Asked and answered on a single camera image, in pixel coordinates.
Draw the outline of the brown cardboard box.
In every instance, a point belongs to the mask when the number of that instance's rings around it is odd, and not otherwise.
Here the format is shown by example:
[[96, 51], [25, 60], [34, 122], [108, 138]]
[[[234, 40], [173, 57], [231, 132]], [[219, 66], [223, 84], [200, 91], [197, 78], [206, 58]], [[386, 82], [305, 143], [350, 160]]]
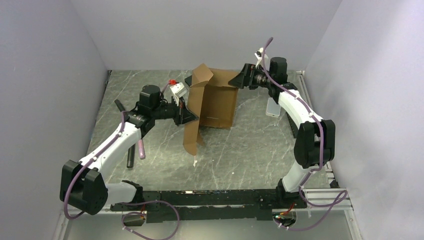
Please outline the brown cardboard box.
[[229, 129], [233, 126], [238, 88], [228, 82], [239, 74], [235, 70], [208, 67], [202, 63], [192, 70], [187, 107], [199, 119], [184, 125], [183, 147], [192, 156], [203, 145], [200, 127]]

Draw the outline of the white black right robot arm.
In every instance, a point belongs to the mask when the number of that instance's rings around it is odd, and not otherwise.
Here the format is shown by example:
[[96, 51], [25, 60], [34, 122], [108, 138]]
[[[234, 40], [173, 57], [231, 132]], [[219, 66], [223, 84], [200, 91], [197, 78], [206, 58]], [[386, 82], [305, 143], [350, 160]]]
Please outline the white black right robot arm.
[[246, 63], [240, 73], [228, 81], [238, 89], [266, 88], [267, 110], [284, 110], [293, 131], [295, 162], [282, 178], [283, 189], [275, 194], [276, 203], [287, 208], [295, 201], [295, 192], [309, 176], [319, 171], [335, 156], [336, 125], [316, 114], [302, 98], [297, 87], [288, 81], [288, 64], [283, 57], [273, 57], [269, 69], [261, 63]]

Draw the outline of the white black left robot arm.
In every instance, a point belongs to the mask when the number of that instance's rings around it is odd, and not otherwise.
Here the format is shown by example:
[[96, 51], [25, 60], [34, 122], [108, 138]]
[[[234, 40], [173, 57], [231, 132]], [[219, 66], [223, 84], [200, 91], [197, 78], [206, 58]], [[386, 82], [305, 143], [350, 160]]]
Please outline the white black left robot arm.
[[120, 123], [116, 130], [95, 150], [78, 161], [68, 160], [61, 170], [59, 198], [63, 212], [69, 220], [81, 216], [70, 215], [69, 206], [82, 214], [95, 215], [105, 205], [125, 204], [131, 210], [139, 209], [144, 203], [143, 188], [134, 182], [123, 180], [107, 184], [114, 164], [135, 147], [155, 126], [157, 120], [173, 120], [176, 126], [198, 120], [198, 115], [189, 110], [184, 95], [187, 88], [182, 82], [166, 85], [172, 93], [171, 100], [165, 99], [165, 90], [157, 85], [145, 85], [139, 93], [135, 107], [126, 110], [116, 99], [120, 111]]

